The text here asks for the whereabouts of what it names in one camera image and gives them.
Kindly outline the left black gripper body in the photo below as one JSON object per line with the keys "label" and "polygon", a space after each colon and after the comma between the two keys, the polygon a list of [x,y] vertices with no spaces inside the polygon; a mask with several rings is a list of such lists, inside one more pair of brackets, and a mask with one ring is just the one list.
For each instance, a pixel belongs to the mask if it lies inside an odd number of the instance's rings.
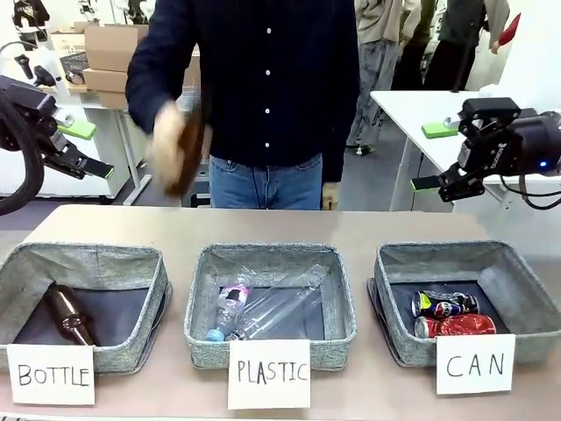
{"label": "left black gripper body", "polygon": [[26,142],[20,147],[24,155],[35,151],[43,153],[51,161],[64,158],[66,138],[58,128],[54,118],[37,117],[29,111],[18,113],[24,127]]}

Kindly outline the person's right hand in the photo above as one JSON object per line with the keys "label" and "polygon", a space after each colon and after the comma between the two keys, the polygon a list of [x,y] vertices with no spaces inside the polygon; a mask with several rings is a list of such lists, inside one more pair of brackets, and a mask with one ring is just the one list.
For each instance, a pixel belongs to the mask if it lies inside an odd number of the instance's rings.
{"label": "person's right hand", "polygon": [[185,153],[180,146],[186,118],[175,102],[164,103],[153,125],[150,164],[153,174],[167,196],[177,196]]}

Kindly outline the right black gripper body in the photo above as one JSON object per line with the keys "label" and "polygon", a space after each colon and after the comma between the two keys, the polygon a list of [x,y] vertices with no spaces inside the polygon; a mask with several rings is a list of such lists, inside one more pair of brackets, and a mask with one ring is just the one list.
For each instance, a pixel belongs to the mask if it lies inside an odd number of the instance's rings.
{"label": "right black gripper body", "polygon": [[465,137],[455,163],[460,174],[479,178],[522,175],[521,134],[500,120],[478,127],[470,119],[459,122],[458,132]]}

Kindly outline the person's left hand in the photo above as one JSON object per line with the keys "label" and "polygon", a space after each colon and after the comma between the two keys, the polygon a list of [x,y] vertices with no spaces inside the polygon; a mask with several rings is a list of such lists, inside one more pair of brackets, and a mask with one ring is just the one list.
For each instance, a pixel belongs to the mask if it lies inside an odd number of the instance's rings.
{"label": "person's left hand", "polygon": [[339,184],[326,182],[322,189],[322,210],[335,211],[339,203]]}

